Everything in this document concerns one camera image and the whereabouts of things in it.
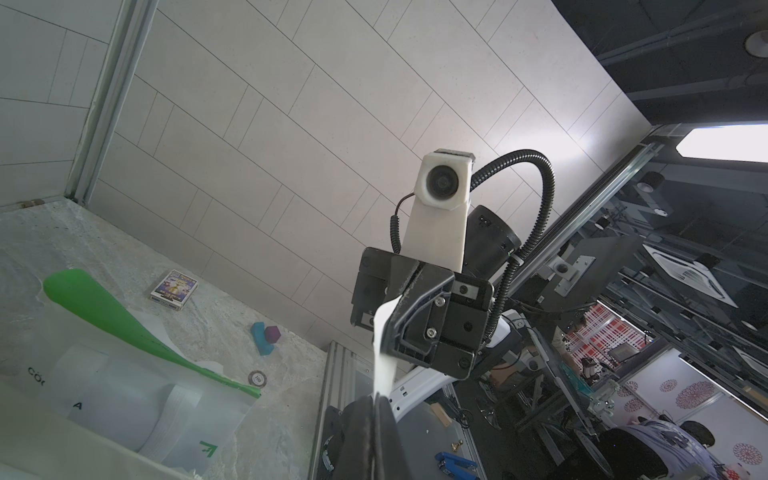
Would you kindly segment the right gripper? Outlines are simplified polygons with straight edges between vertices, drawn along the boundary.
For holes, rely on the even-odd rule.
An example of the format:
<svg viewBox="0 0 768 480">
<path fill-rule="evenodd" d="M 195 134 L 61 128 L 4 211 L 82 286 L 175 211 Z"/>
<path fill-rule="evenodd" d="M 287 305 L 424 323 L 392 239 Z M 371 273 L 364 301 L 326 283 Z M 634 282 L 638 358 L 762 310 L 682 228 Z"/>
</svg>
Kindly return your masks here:
<svg viewBox="0 0 768 480">
<path fill-rule="evenodd" d="M 464 380 L 482 348 L 492 299 L 486 280 L 368 247 L 359 264 L 350 323 L 371 331 L 376 310 L 395 300 L 384 324 L 383 352 Z"/>
</svg>

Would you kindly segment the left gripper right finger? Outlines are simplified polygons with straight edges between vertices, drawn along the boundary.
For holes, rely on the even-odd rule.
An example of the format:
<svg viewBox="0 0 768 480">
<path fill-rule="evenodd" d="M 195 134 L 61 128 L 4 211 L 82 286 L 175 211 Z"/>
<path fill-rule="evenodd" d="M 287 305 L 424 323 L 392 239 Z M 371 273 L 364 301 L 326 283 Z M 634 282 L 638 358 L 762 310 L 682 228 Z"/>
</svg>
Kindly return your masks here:
<svg viewBox="0 0 768 480">
<path fill-rule="evenodd" d="M 375 479 L 413 479 L 389 399 L 382 395 L 375 399 Z"/>
</svg>

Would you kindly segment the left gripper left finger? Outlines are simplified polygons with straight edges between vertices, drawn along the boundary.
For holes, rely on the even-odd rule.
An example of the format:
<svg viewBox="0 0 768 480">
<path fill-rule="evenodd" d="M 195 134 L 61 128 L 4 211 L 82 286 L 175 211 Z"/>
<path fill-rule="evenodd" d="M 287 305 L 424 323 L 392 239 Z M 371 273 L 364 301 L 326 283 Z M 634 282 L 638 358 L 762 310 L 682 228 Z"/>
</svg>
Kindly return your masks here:
<svg viewBox="0 0 768 480">
<path fill-rule="evenodd" d="M 347 406 L 344 441 L 339 456 L 339 478 L 372 478 L 374 462 L 374 402 L 364 396 Z"/>
</svg>

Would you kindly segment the green white paper bag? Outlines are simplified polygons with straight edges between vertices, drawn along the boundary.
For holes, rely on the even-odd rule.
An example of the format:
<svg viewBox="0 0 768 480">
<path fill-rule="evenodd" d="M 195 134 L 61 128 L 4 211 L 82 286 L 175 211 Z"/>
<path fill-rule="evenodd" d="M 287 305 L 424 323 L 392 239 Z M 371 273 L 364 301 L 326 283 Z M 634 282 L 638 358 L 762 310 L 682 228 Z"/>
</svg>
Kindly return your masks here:
<svg viewBox="0 0 768 480">
<path fill-rule="evenodd" d="M 152 461 L 205 473 L 260 390 L 180 355 L 83 270 L 50 275 L 42 293 L 19 390 Z"/>
</svg>

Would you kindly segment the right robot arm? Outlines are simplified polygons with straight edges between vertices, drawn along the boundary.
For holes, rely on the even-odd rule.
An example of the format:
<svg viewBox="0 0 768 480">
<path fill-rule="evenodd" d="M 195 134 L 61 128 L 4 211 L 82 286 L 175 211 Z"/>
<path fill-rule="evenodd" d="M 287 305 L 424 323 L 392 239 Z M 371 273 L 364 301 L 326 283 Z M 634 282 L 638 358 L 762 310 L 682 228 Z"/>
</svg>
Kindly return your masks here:
<svg viewBox="0 0 768 480">
<path fill-rule="evenodd" d="M 543 238 L 556 180 L 549 159 L 521 149 L 473 169 L 469 152 L 438 149 L 422 160 L 405 229 L 390 218 L 390 250 L 364 250 L 350 321 L 372 331 L 375 406 L 396 420 L 445 385 L 467 379 L 480 351 L 499 340 L 512 282 Z M 541 177 L 538 214 L 527 240 L 493 211 L 471 204 L 483 183 L 519 165 Z"/>
</svg>

